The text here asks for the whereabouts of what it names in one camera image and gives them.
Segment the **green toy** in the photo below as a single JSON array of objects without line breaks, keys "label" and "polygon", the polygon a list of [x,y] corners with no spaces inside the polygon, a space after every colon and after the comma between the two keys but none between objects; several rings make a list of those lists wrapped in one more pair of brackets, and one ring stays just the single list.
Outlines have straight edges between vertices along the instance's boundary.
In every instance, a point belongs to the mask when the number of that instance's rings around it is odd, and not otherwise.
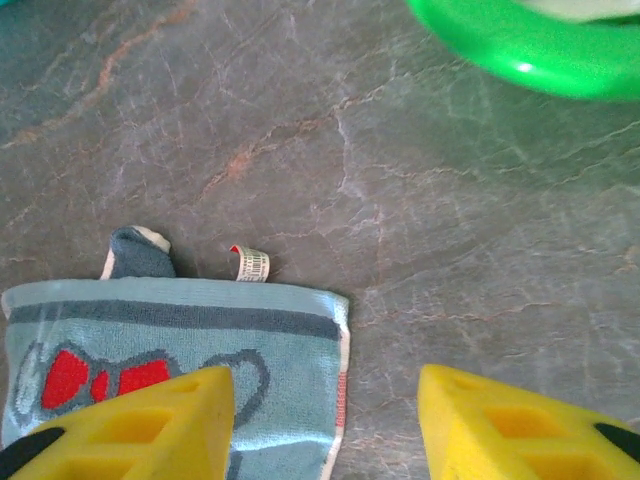
[{"label": "green toy", "polygon": [[536,90],[573,98],[640,100],[640,25],[568,23],[514,0],[408,0],[461,56]]}]

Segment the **gray marble surface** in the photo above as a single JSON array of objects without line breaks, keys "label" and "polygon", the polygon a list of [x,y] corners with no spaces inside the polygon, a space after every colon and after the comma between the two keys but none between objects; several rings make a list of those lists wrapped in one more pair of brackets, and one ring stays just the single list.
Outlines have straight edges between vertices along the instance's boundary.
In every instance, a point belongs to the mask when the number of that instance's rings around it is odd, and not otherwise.
[{"label": "gray marble surface", "polygon": [[134,223],[184,276],[241,243],[348,296],[335,479],[428,478],[427,362],[640,423],[637,104],[507,84],[400,0],[22,0],[0,64],[0,288]]}]

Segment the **yellow plastic piece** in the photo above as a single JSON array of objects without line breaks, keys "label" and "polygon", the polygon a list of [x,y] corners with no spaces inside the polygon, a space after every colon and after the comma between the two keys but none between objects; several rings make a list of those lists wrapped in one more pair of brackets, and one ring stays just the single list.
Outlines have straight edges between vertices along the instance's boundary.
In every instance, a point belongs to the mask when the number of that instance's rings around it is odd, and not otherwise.
[{"label": "yellow plastic piece", "polygon": [[211,367],[64,415],[62,437],[11,480],[223,480],[231,371]]},{"label": "yellow plastic piece", "polygon": [[432,480],[640,479],[594,424],[628,427],[536,393],[427,365],[418,409]]}]

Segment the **plastic toy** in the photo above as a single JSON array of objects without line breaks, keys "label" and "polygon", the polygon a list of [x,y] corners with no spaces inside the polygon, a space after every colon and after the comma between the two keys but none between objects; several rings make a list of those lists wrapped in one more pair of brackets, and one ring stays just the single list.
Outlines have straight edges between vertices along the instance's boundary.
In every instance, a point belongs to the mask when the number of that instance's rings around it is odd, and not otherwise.
[{"label": "plastic toy", "polygon": [[427,365],[418,408],[432,480],[640,479],[640,435],[543,395]]},{"label": "plastic toy", "polygon": [[568,23],[515,0],[408,0],[461,56],[512,82],[574,98],[640,99],[635,19]]},{"label": "plastic toy", "polygon": [[0,453],[0,479],[223,480],[231,371],[211,367],[56,418]]}]

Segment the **white label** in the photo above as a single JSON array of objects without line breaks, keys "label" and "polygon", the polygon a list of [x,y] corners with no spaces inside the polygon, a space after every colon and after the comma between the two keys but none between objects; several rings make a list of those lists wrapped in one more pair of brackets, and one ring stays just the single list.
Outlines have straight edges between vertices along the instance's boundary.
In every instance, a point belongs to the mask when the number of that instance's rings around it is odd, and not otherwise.
[{"label": "white label", "polygon": [[240,255],[236,282],[266,282],[269,276],[269,255],[251,248],[234,245],[232,252]]}]

